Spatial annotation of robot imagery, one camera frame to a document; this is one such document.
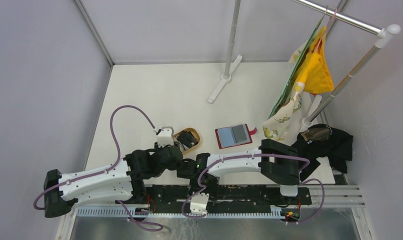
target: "yellow cloth bag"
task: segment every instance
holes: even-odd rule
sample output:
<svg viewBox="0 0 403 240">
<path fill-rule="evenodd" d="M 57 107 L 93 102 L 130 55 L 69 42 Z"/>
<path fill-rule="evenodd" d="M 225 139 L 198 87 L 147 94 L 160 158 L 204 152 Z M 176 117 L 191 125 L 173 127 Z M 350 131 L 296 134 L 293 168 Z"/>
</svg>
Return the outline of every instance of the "yellow cloth bag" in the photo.
<svg viewBox="0 0 403 240">
<path fill-rule="evenodd" d="M 293 76 L 296 82 L 304 84 L 303 91 L 311 94 L 322 94 L 334 89 L 333 80 L 325 61 L 325 35 L 322 38 L 322 43 L 319 45 L 318 52 L 313 51 L 325 30 L 326 27 L 323 26 L 316 34 L 315 39 L 307 49 L 303 63 Z"/>
</svg>

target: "white table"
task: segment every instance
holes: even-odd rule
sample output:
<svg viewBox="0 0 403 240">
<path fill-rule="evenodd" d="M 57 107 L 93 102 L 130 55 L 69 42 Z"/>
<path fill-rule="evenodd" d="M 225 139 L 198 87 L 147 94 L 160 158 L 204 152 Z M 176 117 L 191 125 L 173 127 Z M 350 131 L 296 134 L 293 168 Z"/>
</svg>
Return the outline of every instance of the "white table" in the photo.
<svg viewBox="0 0 403 240">
<path fill-rule="evenodd" d="M 223 63 L 186 63 L 115 65 L 98 119 L 86 170 L 115 161 L 117 151 L 109 120 L 112 112 L 122 105 L 141 108 L 158 127 L 172 126 L 175 132 L 191 127 L 201 136 L 200 146 L 185 158 L 195 159 L 199 153 L 226 154 L 257 148 L 264 139 L 262 123 L 267 119 L 275 97 L 284 87 L 292 69 L 287 62 L 241 63 L 214 104 L 208 96 L 217 86 Z M 291 130 L 283 143 L 295 142 L 299 122 L 307 114 L 311 99 L 302 97 L 302 109 L 292 117 Z M 253 143 L 219 149 L 215 129 L 237 124 L 257 128 Z M 146 119 L 134 109 L 120 110 L 114 119 L 114 130 L 121 148 L 121 157 L 137 149 L 150 149 L 156 136 Z M 335 184 L 328 159 L 310 176 L 324 184 Z M 160 177 L 145 180 L 145 184 L 186 185 L 187 179 L 166 170 Z M 273 184 L 258 172 L 232 173 L 220 178 L 220 184 Z"/>
</svg>

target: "clothes rack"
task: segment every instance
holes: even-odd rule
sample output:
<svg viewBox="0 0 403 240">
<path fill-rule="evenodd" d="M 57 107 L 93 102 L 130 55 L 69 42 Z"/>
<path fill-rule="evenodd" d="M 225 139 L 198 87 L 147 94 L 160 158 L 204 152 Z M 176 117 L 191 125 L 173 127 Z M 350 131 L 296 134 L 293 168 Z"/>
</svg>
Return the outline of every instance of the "clothes rack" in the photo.
<svg viewBox="0 0 403 240">
<path fill-rule="evenodd" d="M 326 14 L 327 16 L 331 17 L 334 15 L 334 10 L 328 9 L 326 6 L 323 6 L 321 4 L 318 4 L 318 3 L 315 3 L 312 1 L 308 1 L 308 0 L 293 0 L 293 1 L 299 3 L 303 6 L 307 6 L 311 9 L 314 9 L 318 12 L 321 12 L 323 14 Z M 238 15 L 239 15 L 239 10 L 240 10 L 240 3 L 241 3 L 241 0 L 235 0 L 231 34 L 229 37 L 227 58 L 226 58 L 226 63 L 225 63 L 225 71 L 224 71 L 224 74 L 222 74 L 222 76 L 220 77 L 220 82 L 219 82 L 218 86 L 216 87 L 216 89 L 213 91 L 213 93 L 207 100 L 211 104 L 213 104 L 215 102 L 218 95 L 224 89 L 225 85 L 231 82 L 232 74 L 242 60 L 242 56 L 239 55 L 236 58 L 236 60 L 234 61 L 234 63 L 231 64 L 231 58 L 232 58 L 232 54 L 233 54 L 234 42 L 235 42 L 235 36 L 236 36 L 236 30 L 237 30 L 237 20 L 238 20 Z M 369 60 L 375 54 L 377 54 L 377 52 L 380 49 L 382 49 L 384 46 L 386 46 L 386 44 L 389 43 L 389 41 L 393 38 L 394 35 L 399 34 L 401 31 L 401 27 L 397 24 L 392 24 L 392 25 L 389 25 L 387 28 L 382 28 L 382 27 L 378 27 L 378 26 L 372 25 L 370 23 L 367 23 L 365 21 L 362 21 L 360 19 L 357 19 L 355 17 L 349 16 L 342 12 L 337 12 L 335 14 L 335 19 L 337 19 L 343 23 L 349 24 L 351 26 L 354 26 L 358 29 L 361 29 L 367 33 L 373 34 L 378 37 L 378 40 L 375 42 L 374 46 L 372 46 L 372 48 L 365 54 L 365 56 L 354 66 L 354 68 L 343 78 L 343 80 L 341 80 L 341 82 L 331 92 L 331 94 L 324 101 L 322 101 L 322 103 L 316 108 L 316 110 L 311 115 L 309 115 L 308 117 L 305 117 L 302 120 L 302 124 L 305 127 L 311 126 L 313 120 L 347 86 L 347 84 L 356 76 L 356 74 L 360 70 L 362 70 L 362 68 L 366 65 L 366 63 L 368 63 Z"/>
</svg>

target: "gray floor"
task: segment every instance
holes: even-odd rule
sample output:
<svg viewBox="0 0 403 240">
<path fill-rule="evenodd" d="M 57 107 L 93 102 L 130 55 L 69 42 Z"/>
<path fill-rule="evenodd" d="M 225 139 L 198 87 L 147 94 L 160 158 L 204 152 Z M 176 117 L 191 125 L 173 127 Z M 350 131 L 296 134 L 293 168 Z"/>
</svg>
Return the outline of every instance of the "gray floor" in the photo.
<svg viewBox="0 0 403 240">
<path fill-rule="evenodd" d="M 303 209 L 302 219 L 314 209 Z M 72 240 L 360 240 L 350 208 L 323 209 L 309 222 L 285 224 L 276 219 L 152 218 L 168 229 L 146 232 L 117 217 L 77 217 Z"/>
</svg>

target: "robotic arm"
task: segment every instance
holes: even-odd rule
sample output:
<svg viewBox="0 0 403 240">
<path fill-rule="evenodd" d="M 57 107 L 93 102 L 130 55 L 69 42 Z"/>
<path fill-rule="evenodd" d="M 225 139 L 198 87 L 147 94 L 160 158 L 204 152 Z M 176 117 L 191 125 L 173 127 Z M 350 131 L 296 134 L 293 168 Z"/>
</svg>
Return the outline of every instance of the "robotic arm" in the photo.
<svg viewBox="0 0 403 240">
<path fill-rule="evenodd" d="M 245 152 L 226 155 L 201 153 L 196 160 L 183 159 L 178 146 L 173 141 L 174 130 L 172 127 L 163 127 L 157 133 L 157 142 L 154 148 L 135 150 L 120 159 L 118 164 L 108 164 L 87 171 L 61 174 L 57 169 L 47 173 L 44 190 L 55 185 L 62 184 L 44 194 L 44 211 L 46 218 L 54 218 L 67 214 L 83 205 L 121 201 L 141 202 L 147 195 L 144 180 L 159 177 L 166 169 L 174 171 L 178 178 L 190 179 L 188 194 L 200 190 L 197 179 L 201 172 L 208 166 L 208 171 L 202 176 L 202 182 L 206 184 L 203 201 L 218 197 L 219 178 L 228 173 L 260 172 L 273 182 L 280 184 L 282 196 L 295 197 L 298 195 L 299 164 L 298 161 L 275 157 L 270 161 L 265 154 L 297 157 L 297 151 L 282 143 L 264 139 L 259 148 Z M 217 160 L 235 156 L 244 158 L 221 161 L 210 166 Z M 71 181 L 82 176 L 82 179 Z M 195 214 L 206 212 L 192 211 Z"/>
</svg>

